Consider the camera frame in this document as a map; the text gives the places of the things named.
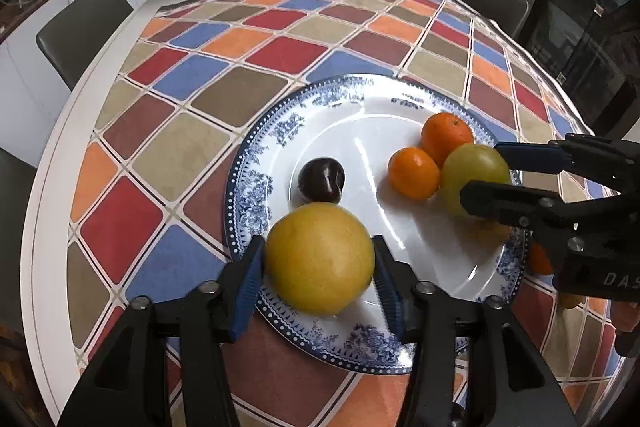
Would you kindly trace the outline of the large orange mandarin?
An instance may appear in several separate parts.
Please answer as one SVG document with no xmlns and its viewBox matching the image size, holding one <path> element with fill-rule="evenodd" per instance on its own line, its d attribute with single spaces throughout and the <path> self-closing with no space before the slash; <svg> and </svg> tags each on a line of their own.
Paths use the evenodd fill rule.
<svg viewBox="0 0 640 427">
<path fill-rule="evenodd" d="M 530 253 L 527 261 L 528 271 L 536 275 L 548 275 L 554 274 L 554 268 L 549 260 L 547 251 L 539 243 L 533 242 L 530 246 Z"/>
</svg>

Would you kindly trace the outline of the large yellow-green fruit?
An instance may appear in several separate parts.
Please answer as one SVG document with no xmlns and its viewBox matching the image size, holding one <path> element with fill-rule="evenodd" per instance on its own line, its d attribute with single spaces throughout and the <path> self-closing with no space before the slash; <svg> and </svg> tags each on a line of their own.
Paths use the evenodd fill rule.
<svg viewBox="0 0 640 427">
<path fill-rule="evenodd" d="M 453 150 L 440 170 L 439 197 L 450 215 L 466 216 L 460 191 L 470 181 L 511 184 L 508 164 L 492 147 L 466 143 Z"/>
</svg>

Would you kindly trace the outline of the yellow round fruit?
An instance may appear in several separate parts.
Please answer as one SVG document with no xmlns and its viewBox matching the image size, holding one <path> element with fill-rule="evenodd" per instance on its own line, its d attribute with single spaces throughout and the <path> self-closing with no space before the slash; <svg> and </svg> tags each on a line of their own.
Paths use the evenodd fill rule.
<svg viewBox="0 0 640 427">
<path fill-rule="evenodd" d="M 299 312 L 342 312 L 369 287 L 375 254 L 366 227 L 329 202 L 303 205 L 276 222 L 265 253 L 269 284 Z"/>
</svg>

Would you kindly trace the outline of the small orange mandarin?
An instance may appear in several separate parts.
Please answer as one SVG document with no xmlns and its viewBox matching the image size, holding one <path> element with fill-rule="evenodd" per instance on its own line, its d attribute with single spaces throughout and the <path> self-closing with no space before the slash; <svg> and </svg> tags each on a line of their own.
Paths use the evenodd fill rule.
<svg viewBox="0 0 640 427">
<path fill-rule="evenodd" d="M 586 297 L 582 295 L 564 293 L 564 291 L 558 292 L 558 307 L 560 309 L 574 309 L 584 303 L 585 300 Z"/>
<path fill-rule="evenodd" d="M 398 150 L 388 162 L 387 179 L 393 189 L 408 199 L 423 202 L 438 190 L 440 170 L 419 147 Z"/>
</svg>

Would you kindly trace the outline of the dark plum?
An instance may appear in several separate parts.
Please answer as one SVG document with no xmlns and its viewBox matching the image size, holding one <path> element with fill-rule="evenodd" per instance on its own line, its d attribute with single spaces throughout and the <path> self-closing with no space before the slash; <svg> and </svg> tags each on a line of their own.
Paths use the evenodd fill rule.
<svg viewBox="0 0 640 427">
<path fill-rule="evenodd" d="M 346 174 L 334 158 L 311 159 L 300 169 L 297 187 L 306 202 L 341 202 Z"/>
</svg>

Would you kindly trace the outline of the colorful checkered tablecloth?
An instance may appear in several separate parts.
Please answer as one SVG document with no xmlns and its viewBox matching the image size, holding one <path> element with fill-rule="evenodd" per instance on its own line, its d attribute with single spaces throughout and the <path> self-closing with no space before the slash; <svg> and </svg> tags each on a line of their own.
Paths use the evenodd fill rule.
<svg viewBox="0 0 640 427">
<path fill-rule="evenodd" d="M 230 168 L 248 128 L 311 83 L 350 74 L 420 84 L 482 118 L 498 141 L 547 142 L 579 116 L 520 48 L 454 0 L 194 0 L 160 8 L 122 63 L 70 210 L 67 302 L 78 369 L 127 303 L 169 300 L 232 258 Z M 610 306 L 560 309 L 549 277 L 512 300 L 581 424 L 624 361 Z"/>
</svg>

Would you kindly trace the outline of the blue and white plate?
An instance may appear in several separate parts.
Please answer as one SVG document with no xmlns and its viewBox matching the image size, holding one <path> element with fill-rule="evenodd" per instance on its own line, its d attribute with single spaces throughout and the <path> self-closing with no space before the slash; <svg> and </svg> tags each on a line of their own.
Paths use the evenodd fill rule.
<svg viewBox="0 0 640 427">
<path fill-rule="evenodd" d="M 460 299 L 512 301 L 529 252 L 523 231 L 497 237 L 483 220 L 454 217 L 437 198 L 413 202 L 387 183 L 390 156 L 418 143 L 427 118 L 444 112 L 464 120 L 476 143 L 497 143 L 488 124 L 452 98 L 382 75 L 317 81 L 274 103 L 248 128 L 229 171 L 224 235 L 232 256 L 299 206 L 303 165 L 331 157 L 346 174 L 342 206 L 420 279 Z"/>
</svg>

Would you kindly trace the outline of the dark chair near left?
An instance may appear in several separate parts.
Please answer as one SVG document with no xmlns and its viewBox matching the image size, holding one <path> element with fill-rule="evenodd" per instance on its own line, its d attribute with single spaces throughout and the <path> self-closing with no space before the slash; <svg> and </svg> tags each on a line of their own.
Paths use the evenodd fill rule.
<svg viewBox="0 0 640 427">
<path fill-rule="evenodd" d="M 19 333 L 24 332 L 20 293 L 22 237 L 35 175 L 34 167 L 1 150 L 1 325 Z"/>
</svg>

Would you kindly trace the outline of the dark chair far left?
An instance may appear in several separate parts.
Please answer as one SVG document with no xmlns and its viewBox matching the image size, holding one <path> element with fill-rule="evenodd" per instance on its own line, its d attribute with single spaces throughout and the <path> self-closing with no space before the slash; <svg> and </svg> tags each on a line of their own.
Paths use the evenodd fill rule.
<svg viewBox="0 0 640 427">
<path fill-rule="evenodd" d="M 70 91 L 133 10 L 127 0 L 75 0 L 38 32 L 38 48 Z"/>
</svg>

